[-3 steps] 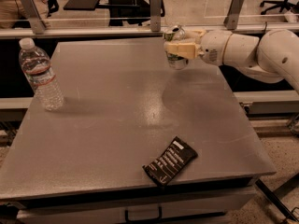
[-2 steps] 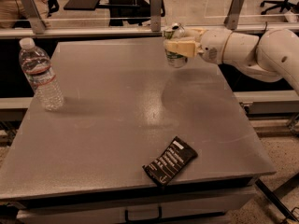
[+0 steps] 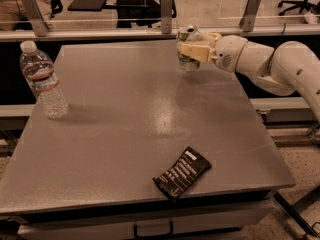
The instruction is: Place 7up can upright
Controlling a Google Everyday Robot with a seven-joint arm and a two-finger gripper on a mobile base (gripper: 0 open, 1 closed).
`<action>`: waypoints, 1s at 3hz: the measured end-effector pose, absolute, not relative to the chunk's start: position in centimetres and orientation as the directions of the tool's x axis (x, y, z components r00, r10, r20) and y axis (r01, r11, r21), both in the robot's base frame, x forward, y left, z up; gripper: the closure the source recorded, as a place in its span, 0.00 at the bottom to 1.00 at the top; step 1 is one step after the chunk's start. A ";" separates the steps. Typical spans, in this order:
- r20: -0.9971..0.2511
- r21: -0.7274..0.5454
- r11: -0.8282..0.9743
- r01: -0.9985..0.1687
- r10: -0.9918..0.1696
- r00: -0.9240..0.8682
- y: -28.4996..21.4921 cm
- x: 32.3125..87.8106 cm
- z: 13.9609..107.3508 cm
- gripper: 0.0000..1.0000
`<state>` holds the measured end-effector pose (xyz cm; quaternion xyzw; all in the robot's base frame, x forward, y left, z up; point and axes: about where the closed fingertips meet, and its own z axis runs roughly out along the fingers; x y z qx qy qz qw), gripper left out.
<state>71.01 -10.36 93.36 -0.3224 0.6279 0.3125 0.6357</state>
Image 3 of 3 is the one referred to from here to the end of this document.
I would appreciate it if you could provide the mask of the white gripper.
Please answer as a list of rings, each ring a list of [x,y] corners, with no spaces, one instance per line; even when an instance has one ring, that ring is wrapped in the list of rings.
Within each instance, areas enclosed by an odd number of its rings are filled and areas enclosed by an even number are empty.
[[[178,42],[177,50],[185,56],[207,63],[212,60],[217,68],[227,72],[234,72],[237,61],[245,44],[246,38],[219,33],[201,33],[200,40],[215,44],[215,49],[206,43]]]

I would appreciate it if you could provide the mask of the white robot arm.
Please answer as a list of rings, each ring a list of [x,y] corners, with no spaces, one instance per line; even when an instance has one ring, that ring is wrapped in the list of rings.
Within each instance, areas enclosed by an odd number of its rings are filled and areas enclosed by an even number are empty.
[[[320,61],[303,43],[288,41],[273,48],[240,36],[192,30],[177,36],[177,50],[187,59],[240,73],[269,93],[297,92],[320,121]]]

